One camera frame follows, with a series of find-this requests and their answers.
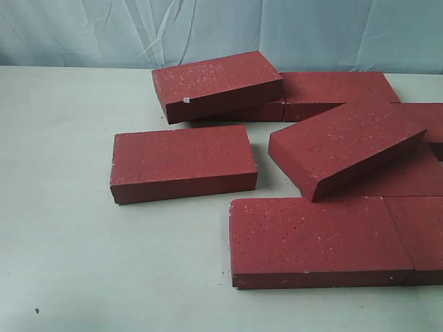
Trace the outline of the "red brick with white speck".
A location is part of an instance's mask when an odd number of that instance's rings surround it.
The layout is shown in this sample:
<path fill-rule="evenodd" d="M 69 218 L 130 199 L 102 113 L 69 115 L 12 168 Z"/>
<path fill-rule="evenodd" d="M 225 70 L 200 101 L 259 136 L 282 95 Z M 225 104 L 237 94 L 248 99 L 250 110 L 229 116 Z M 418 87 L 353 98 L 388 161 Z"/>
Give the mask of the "red brick with white speck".
<path fill-rule="evenodd" d="M 169 124 L 259 107 L 282 95 L 283 77 L 260 51 L 155 69 Z"/>

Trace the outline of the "red brick under tilted brick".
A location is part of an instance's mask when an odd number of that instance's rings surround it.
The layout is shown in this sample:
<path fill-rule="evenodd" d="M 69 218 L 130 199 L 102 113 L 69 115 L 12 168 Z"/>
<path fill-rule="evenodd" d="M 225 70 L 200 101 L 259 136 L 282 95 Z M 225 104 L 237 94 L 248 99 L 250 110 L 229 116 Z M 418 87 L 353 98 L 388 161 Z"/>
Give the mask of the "red brick under tilted brick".
<path fill-rule="evenodd" d="M 228 113 L 197 119 L 201 122 L 282 122 L 284 118 L 285 101 L 278 100 L 267 102 L 258 107 L 238 109 Z"/>

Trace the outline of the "red brick front large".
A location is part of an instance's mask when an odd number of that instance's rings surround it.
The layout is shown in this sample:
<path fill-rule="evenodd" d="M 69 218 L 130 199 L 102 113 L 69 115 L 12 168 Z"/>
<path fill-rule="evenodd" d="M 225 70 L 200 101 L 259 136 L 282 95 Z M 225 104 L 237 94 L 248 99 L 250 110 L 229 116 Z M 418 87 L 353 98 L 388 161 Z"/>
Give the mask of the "red brick front large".
<path fill-rule="evenodd" d="M 396 286 L 414 271 L 380 196 L 235 199 L 229 240 L 243 290 Z"/>

